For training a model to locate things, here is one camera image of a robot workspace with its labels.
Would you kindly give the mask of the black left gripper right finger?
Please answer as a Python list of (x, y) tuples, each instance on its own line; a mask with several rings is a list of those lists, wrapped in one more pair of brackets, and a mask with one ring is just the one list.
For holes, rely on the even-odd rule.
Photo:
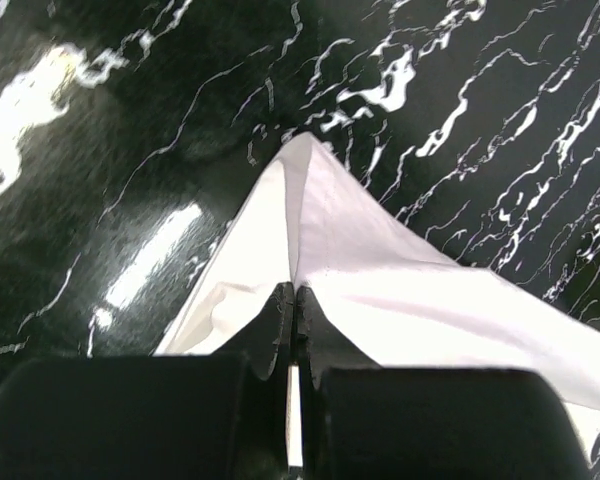
[(389, 368), (296, 297), (302, 454), (308, 479), (586, 479), (554, 390), (500, 368)]

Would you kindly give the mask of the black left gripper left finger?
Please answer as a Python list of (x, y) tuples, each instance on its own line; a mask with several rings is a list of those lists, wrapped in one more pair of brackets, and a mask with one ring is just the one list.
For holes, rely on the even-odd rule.
[(0, 479), (282, 479), (294, 291), (207, 355), (38, 360), (0, 387)]

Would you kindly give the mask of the white t-shirt with robot print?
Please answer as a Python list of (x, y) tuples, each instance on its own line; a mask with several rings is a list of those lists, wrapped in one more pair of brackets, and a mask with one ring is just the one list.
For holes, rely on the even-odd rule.
[(600, 479), (600, 332), (436, 250), (309, 133), (263, 171), (157, 353), (214, 352), (287, 282), (310, 289), (326, 317), (383, 366), (540, 373)]

